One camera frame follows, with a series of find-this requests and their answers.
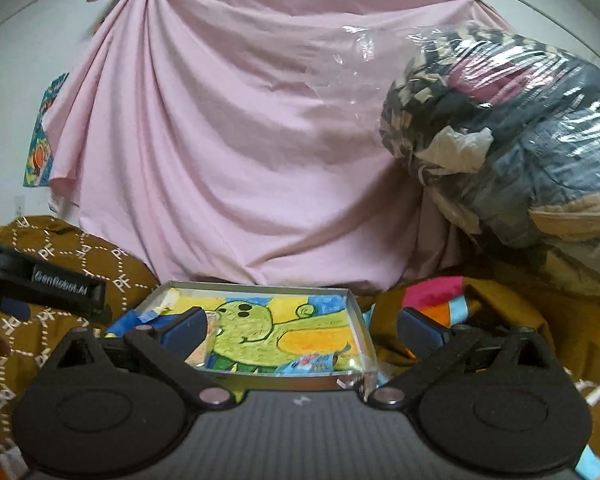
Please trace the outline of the colourful striped bed sheet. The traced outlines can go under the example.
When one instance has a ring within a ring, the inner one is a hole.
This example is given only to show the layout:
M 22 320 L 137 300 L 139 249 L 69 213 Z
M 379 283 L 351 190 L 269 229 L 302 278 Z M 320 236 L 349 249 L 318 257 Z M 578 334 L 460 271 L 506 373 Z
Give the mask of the colourful striped bed sheet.
M 446 327 L 472 322 L 488 330 L 512 325 L 539 332 L 591 410 L 593 433 L 578 465 L 585 479 L 600 479 L 600 300 L 561 294 L 529 280 L 507 286 L 468 276 L 440 276 L 362 297 L 369 331 L 389 378 L 414 362 L 397 338 L 400 310 L 413 308 Z

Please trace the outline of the small blue white wrapper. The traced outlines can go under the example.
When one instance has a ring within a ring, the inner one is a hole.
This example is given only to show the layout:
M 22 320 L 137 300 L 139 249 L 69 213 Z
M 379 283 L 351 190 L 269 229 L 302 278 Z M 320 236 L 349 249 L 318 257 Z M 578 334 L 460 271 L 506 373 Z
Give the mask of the small blue white wrapper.
M 307 376 L 331 374 L 335 368 L 337 357 L 333 353 L 307 354 L 275 369 L 276 376 Z

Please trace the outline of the orange white wafer snack pack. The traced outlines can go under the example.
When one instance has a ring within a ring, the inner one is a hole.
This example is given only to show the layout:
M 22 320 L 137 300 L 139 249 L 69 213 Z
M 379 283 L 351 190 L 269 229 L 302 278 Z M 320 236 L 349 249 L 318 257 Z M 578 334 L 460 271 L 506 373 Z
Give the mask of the orange white wafer snack pack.
M 211 360 L 211 354 L 217 335 L 221 332 L 219 326 L 219 314 L 215 311 L 206 310 L 207 333 L 201 344 L 187 356 L 186 363 L 193 367 L 207 367 Z

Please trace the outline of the brown PF patterned quilt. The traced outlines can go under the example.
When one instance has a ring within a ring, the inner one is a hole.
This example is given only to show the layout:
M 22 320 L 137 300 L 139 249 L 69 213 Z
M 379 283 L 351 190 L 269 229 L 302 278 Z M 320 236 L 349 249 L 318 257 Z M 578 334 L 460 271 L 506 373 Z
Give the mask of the brown PF patterned quilt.
M 50 216 L 20 217 L 0 226 L 0 245 L 105 281 L 106 304 L 114 320 L 137 307 L 159 284 L 144 263 L 120 247 Z M 10 347 L 10 354 L 0 358 L 0 453 L 13 446 L 11 414 L 16 401 L 64 334 L 88 324 L 86 318 L 37 304 L 30 306 L 26 321 L 0 313 L 0 336 Z

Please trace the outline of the white wall socket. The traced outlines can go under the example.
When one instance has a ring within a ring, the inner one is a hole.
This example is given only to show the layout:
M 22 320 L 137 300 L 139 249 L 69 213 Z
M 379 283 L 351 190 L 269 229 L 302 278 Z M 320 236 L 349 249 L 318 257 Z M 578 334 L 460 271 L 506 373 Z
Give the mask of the white wall socket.
M 15 217 L 20 218 L 24 216 L 25 212 L 25 196 L 18 195 L 14 198 Z

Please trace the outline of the plastic bag of clothes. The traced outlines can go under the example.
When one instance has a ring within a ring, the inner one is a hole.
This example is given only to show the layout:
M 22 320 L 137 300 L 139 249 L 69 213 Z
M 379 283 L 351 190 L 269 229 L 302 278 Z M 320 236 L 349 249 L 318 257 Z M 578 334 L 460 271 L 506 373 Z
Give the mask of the plastic bag of clothes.
M 474 23 L 420 29 L 385 97 L 383 145 L 449 222 L 600 297 L 600 68 Z

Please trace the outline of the pink hanging cloth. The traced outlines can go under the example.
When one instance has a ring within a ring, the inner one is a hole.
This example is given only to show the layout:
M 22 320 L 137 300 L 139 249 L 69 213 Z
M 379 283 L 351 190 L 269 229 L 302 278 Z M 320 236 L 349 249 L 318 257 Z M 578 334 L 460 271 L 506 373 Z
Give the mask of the pink hanging cloth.
M 478 0 L 114 0 L 44 119 L 52 192 L 158 278 L 359 292 L 460 261 L 382 146 L 382 96 L 318 93 L 354 27 L 475 21 Z

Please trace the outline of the grey cardboard tray box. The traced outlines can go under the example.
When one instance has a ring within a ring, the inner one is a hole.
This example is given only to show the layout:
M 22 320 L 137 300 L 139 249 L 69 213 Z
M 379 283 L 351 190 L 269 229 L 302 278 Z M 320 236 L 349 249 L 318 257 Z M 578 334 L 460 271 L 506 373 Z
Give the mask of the grey cardboard tray box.
M 122 337 L 143 324 L 158 328 L 193 308 L 217 312 L 221 326 L 210 363 L 195 369 L 236 394 L 338 388 L 370 393 L 377 385 L 364 315 L 352 292 L 342 288 L 171 281 L 115 321 L 106 336 Z M 338 358 L 331 374 L 275 375 L 280 365 L 313 353 Z

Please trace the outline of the colourful cartoon wall poster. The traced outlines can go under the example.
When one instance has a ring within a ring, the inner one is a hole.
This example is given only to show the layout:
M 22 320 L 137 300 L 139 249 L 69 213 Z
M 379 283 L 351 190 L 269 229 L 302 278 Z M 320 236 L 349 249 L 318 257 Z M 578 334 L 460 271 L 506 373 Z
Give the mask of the colourful cartoon wall poster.
M 53 156 L 42 120 L 50 107 L 52 107 L 54 100 L 57 99 L 57 95 L 66 81 L 66 78 L 68 78 L 68 73 L 64 73 L 56 79 L 53 79 L 42 96 L 42 102 L 40 102 L 38 107 L 25 163 L 23 177 L 24 188 L 44 188 L 49 185 Z

